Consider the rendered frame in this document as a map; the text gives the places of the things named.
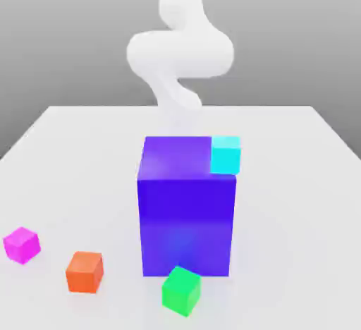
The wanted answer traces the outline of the small cyan cube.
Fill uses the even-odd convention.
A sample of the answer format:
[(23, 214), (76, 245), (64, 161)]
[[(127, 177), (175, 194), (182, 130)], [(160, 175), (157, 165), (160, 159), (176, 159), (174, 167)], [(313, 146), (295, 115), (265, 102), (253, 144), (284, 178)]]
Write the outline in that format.
[(239, 136), (212, 136), (210, 171), (217, 174), (240, 173), (241, 145)]

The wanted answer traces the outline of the small green cube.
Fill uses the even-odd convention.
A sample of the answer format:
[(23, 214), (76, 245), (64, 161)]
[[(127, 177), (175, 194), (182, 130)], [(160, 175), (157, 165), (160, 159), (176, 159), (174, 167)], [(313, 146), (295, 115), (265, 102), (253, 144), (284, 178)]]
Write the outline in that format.
[(201, 276), (176, 266), (161, 287), (164, 307), (188, 317), (201, 295)]

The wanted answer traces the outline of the large purple box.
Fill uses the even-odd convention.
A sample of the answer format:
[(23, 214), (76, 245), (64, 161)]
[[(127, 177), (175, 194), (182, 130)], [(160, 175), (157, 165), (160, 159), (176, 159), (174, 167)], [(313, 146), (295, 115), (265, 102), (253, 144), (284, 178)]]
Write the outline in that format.
[(142, 272), (228, 276), (237, 180), (211, 172), (210, 137), (147, 136), (137, 175)]

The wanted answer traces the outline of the small orange cube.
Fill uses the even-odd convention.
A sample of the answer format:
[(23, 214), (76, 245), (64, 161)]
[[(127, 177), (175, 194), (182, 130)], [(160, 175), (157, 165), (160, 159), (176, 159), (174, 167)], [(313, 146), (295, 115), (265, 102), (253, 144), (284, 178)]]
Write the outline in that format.
[(68, 289), (75, 293), (96, 293), (103, 275), (101, 253), (77, 251), (66, 269)]

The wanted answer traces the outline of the small magenta cube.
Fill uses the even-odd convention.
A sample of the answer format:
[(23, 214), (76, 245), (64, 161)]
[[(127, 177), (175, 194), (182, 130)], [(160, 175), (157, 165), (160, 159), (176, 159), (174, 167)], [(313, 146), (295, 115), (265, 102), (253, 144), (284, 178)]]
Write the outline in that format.
[(26, 264), (41, 251), (37, 233), (19, 227), (3, 238), (4, 249), (9, 259)]

